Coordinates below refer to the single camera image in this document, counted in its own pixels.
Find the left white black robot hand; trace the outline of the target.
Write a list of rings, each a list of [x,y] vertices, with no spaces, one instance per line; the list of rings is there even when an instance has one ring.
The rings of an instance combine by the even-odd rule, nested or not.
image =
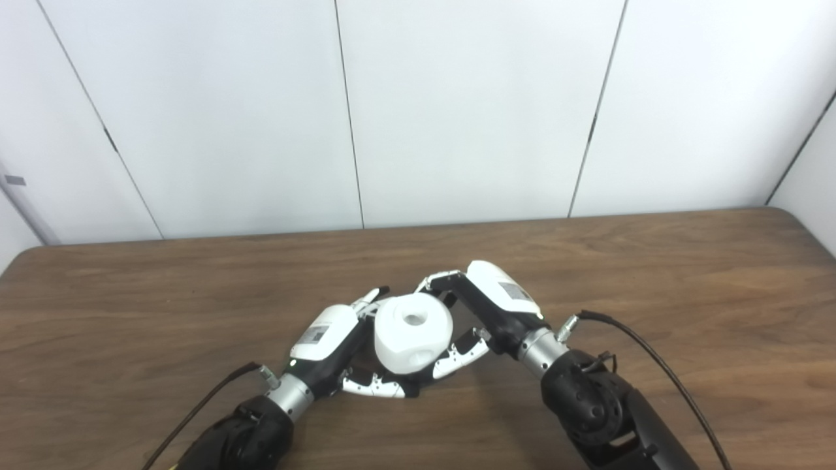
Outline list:
[[[295,378],[296,388],[308,402],[343,390],[377,398],[418,398],[420,386],[407,377],[352,365],[355,355],[373,339],[374,319],[388,302],[388,293],[388,286],[376,287],[351,304],[326,307],[291,348],[281,381]]]

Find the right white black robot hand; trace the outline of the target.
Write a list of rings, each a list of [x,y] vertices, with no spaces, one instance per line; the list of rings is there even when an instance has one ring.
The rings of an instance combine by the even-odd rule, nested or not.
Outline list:
[[[541,380],[550,359],[528,359],[543,331],[551,327],[541,315],[540,306],[497,265],[484,260],[470,262],[465,271],[439,272],[425,277],[415,289],[441,298],[443,292],[477,317],[487,331],[490,351],[508,355],[523,364]]]

